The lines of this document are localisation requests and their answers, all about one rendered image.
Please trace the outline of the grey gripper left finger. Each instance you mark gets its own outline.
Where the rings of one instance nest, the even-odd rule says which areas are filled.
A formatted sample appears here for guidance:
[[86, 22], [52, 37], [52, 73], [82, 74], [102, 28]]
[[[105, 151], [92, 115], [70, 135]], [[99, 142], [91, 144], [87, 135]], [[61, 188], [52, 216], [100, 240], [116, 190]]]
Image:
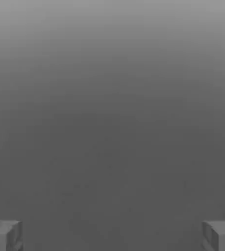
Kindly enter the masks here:
[[23, 251], [23, 222], [0, 220], [0, 251]]

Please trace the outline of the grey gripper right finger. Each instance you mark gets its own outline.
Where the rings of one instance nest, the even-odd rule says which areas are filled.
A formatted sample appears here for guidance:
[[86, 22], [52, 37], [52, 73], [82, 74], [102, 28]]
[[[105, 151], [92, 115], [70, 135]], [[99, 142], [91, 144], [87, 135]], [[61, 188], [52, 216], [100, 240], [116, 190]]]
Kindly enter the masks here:
[[202, 251], [225, 251], [225, 220], [202, 222]]

